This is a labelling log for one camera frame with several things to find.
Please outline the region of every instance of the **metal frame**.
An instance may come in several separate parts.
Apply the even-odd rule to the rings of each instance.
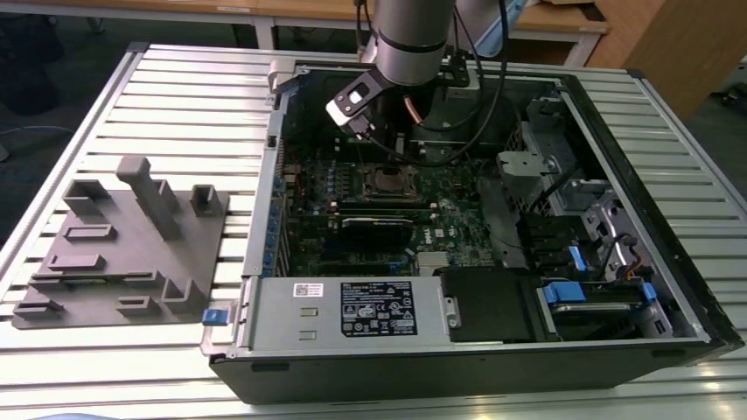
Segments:
[[[249,406],[216,378],[200,350],[202,339],[214,346],[232,342],[232,325],[209,329],[189,324],[14,330],[8,316],[24,296],[38,264],[34,258],[49,246],[46,235],[60,229],[66,209],[57,202],[64,187],[72,178],[109,182],[110,162],[122,154],[153,156],[153,170],[169,184],[184,182],[185,177],[190,183],[209,177],[218,189],[232,191],[210,306],[224,308],[238,298],[264,127],[272,108],[262,81],[274,59],[354,61],[349,54],[173,45],[150,45],[144,54],[125,56],[13,232],[9,247],[0,253],[0,387],[8,396],[0,399],[2,419],[77,412],[128,418],[404,416],[497,420],[507,413],[517,419],[533,419],[552,410],[556,419],[621,420],[680,417],[683,411],[692,418],[736,418],[747,412],[744,349],[720,360],[664,369],[605,390],[352,405]],[[499,69],[492,63],[485,67]],[[724,193],[731,188],[728,182],[691,151],[687,131],[675,125],[677,119],[663,115],[663,101],[647,94],[621,70],[531,65],[511,65],[509,70],[579,78],[711,291],[745,337],[744,213]],[[169,81],[153,81],[156,76],[168,76]],[[182,121],[184,112],[192,113],[188,122]],[[205,118],[214,115],[229,118],[229,125],[210,126]],[[158,123],[169,124],[169,130]],[[173,130],[186,137],[173,137]],[[198,137],[204,132],[212,133],[210,139]]]
[[[84,18],[122,18],[144,20],[168,20],[181,22],[205,22],[213,24],[253,25],[256,42],[262,50],[276,49],[273,30],[277,26],[300,26],[309,28],[332,28],[354,30],[354,21],[340,19],[318,19],[309,17],[280,17],[252,15],[250,9],[233,10],[236,13],[197,13],[169,10],[138,10],[113,7],[89,7],[46,3],[0,2],[0,11],[13,13],[32,13],[40,15],[80,16]],[[100,24],[92,24],[93,30],[100,30]],[[593,48],[601,37],[595,31],[529,31],[516,29],[511,32],[513,39],[533,39],[573,43],[573,47],[564,61],[567,67],[583,67],[592,55]]]

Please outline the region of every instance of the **gray floor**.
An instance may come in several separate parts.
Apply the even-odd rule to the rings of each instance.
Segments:
[[[747,197],[747,115],[708,98],[685,126],[741,196]]]
[[[0,131],[18,125],[58,125],[76,129],[96,100],[108,76],[132,41],[196,46],[250,46],[252,30],[230,25],[149,22],[106,19],[105,33],[90,33],[81,17],[60,17],[57,34],[65,56],[48,65],[49,76],[60,89],[60,106],[34,116],[18,116],[0,105]],[[293,37],[289,30],[278,32],[278,45],[285,49],[352,53],[350,31],[317,30]],[[741,194],[747,193],[747,116],[708,100],[687,122],[695,137],[711,154]],[[0,137],[0,144],[12,153],[0,164],[0,244],[9,235],[34,191],[38,189],[68,136],[52,132],[17,132]]]

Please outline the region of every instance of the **warning label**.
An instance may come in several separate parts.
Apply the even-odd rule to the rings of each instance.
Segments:
[[[341,333],[345,337],[417,335],[409,282],[342,283]]]

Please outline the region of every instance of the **gray plastic base plate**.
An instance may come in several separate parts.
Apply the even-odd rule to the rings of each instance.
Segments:
[[[169,241],[133,193],[108,195],[93,200],[100,214],[84,216],[85,223],[69,212],[16,306],[16,328],[200,322],[229,195],[217,193],[217,214],[197,217],[190,192],[173,192],[178,208],[172,201],[172,216],[181,235]]]

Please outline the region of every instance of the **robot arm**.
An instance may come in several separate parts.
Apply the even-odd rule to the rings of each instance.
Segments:
[[[377,2],[373,22],[376,67],[334,95],[325,108],[342,130],[360,139],[370,140],[384,150],[388,148],[390,151],[397,148],[392,144],[392,133],[408,132],[406,125],[412,125],[412,121],[398,118],[406,115],[402,99],[415,98],[411,100],[415,101],[415,105],[408,101],[408,107],[419,106],[420,109],[428,109],[436,88],[459,87],[464,82],[468,83],[468,74],[455,73],[464,72],[465,68],[464,57],[460,54],[451,57],[452,77],[437,78],[455,21],[453,8],[457,4],[460,9],[464,8],[471,14],[477,15],[480,10],[495,11],[495,4],[497,4],[500,16],[503,18],[507,16],[505,0],[460,0],[459,2],[456,0],[378,0]],[[477,23],[472,27],[479,28],[484,25]],[[472,32],[469,28],[461,23],[464,39],[467,39],[464,31]],[[396,157],[404,160],[401,153]]]

